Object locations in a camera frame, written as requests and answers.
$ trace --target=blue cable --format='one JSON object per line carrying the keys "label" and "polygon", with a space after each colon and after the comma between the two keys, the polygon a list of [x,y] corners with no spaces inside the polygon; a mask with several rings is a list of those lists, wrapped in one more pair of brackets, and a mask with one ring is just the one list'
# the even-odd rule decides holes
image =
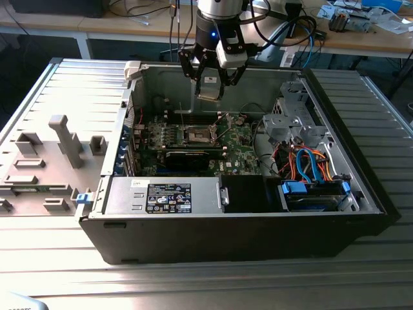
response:
{"label": "blue cable", "polygon": [[[307,28],[305,28],[305,27],[303,27],[303,28],[304,28],[305,31],[307,31],[308,35],[310,35],[310,30],[307,29]],[[310,61],[310,58],[311,58],[312,47],[314,46],[314,41],[313,41],[313,39],[312,39],[312,36],[310,36],[310,46],[311,46],[311,47],[310,47],[310,53],[308,54],[307,61],[306,61],[305,64],[303,65],[303,68],[305,68],[305,67],[308,65],[308,62]]]}
{"label": "blue cable", "polygon": [[310,156],[310,161],[311,161],[311,169],[312,169],[312,173],[314,175],[314,179],[316,179],[316,181],[320,182],[320,183],[324,183],[324,180],[322,179],[320,172],[317,169],[317,160],[316,157],[314,156],[314,154],[307,149],[301,149],[298,151],[297,153],[297,158],[296,158],[296,163],[297,163],[297,171],[298,173],[300,173],[300,175],[302,175],[302,177],[304,179],[306,179],[306,181],[308,183],[311,183],[311,179],[303,172],[303,169],[301,168],[301,156],[303,155],[304,152],[307,152],[308,155]]}

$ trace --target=motherboard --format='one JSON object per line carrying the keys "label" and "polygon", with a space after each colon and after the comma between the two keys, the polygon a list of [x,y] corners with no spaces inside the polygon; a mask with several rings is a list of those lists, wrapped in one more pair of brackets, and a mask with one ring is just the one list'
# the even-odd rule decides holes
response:
{"label": "motherboard", "polygon": [[137,174],[141,176],[219,176],[261,174],[252,147],[251,126],[224,114],[209,124],[174,123],[155,116],[139,125]]}

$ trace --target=power supply label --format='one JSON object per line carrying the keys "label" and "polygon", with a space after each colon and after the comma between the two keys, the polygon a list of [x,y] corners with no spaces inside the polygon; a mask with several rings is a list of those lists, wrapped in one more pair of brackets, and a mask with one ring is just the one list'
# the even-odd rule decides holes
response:
{"label": "power supply label", "polygon": [[191,184],[149,184],[146,212],[191,213]]}

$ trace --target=floor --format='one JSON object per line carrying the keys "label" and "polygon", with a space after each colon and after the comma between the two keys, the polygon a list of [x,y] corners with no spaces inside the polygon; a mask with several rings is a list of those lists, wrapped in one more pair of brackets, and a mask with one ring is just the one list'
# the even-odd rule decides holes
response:
{"label": "floor", "polygon": [[[35,83],[47,66],[51,56],[79,58],[79,51],[74,39],[57,37],[19,36],[20,48],[10,45],[0,52],[0,128],[3,128],[16,107]],[[125,41],[92,40],[92,49],[97,59],[160,61],[160,51],[167,50],[164,43],[141,43]],[[279,52],[273,64],[281,61]],[[303,55],[302,65],[308,54]],[[313,55],[308,63],[310,68],[331,68],[346,70],[354,56],[334,56],[330,54]],[[397,59],[370,57],[363,60],[357,70],[364,72],[385,93],[394,79]],[[400,113],[410,122],[413,119],[406,109],[407,103],[413,101],[413,79],[407,79],[394,96],[392,102]]]}

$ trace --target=black box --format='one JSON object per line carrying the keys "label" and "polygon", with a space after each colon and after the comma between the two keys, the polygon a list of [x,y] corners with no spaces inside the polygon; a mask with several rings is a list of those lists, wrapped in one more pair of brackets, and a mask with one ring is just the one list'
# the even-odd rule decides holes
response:
{"label": "black box", "polygon": [[17,13],[81,15],[100,18],[110,0],[10,0]]}

